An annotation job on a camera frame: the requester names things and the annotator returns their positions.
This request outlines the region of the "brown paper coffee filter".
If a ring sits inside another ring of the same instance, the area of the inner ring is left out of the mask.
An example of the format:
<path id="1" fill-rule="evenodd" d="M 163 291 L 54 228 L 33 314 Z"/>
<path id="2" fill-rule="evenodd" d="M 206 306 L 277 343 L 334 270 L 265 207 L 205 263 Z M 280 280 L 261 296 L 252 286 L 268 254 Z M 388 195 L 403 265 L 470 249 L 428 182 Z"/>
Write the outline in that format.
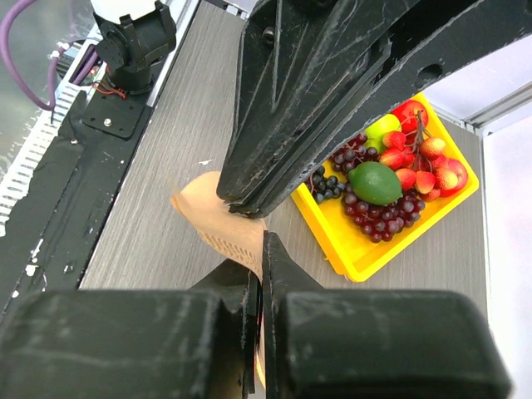
<path id="1" fill-rule="evenodd" d="M 219 295 L 231 313 L 232 329 L 239 333 L 243 358 L 242 398 L 255 393 L 255 373 L 264 366 L 261 338 L 263 219 L 233 214 L 216 194 L 220 173 L 206 172 L 170 197 L 170 202 L 200 238 L 224 261 L 191 287 Z"/>

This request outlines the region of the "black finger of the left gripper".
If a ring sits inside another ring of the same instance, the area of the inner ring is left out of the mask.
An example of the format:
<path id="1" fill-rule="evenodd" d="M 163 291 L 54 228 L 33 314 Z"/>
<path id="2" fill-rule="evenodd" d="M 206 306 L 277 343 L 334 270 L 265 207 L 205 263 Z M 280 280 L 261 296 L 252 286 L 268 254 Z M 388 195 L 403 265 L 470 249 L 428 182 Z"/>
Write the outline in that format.
<path id="1" fill-rule="evenodd" d="M 289 195 L 341 144 L 391 109 L 462 67 L 531 33 L 528 1 L 413 2 L 414 9 L 391 28 L 392 50 L 382 73 L 355 109 L 338 122 L 330 137 L 330 151 Z M 229 206 L 229 209 L 256 219 L 277 207 Z"/>
<path id="2" fill-rule="evenodd" d="M 413 1 L 260 1 L 241 34 L 233 133 L 218 196 L 274 208 L 331 149 L 371 90 Z"/>

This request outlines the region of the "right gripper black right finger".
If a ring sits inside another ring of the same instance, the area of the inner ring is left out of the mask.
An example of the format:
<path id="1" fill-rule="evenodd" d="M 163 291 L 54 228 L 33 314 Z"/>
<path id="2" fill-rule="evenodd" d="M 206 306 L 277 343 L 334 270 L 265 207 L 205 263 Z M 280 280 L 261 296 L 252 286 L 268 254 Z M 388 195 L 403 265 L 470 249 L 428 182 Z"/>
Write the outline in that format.
<path id="1" fill-rule="evenodd" d="M 441 290 L 321 286 L 264 234 L 269 398 L 507 398 L 512 382 L 478 307 Z"/>

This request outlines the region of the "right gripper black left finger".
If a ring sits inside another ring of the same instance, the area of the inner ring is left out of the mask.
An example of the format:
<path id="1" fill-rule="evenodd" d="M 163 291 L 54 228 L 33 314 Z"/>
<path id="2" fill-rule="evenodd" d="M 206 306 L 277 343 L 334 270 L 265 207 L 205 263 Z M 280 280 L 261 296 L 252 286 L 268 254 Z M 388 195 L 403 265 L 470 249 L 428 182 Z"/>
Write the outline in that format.
<path id="1" fill-rule="evenodd" d="M 1 395 L 245 398 L 260 289 L 226 260 L 186 290 L 32 295 L 1 328 Z"/>

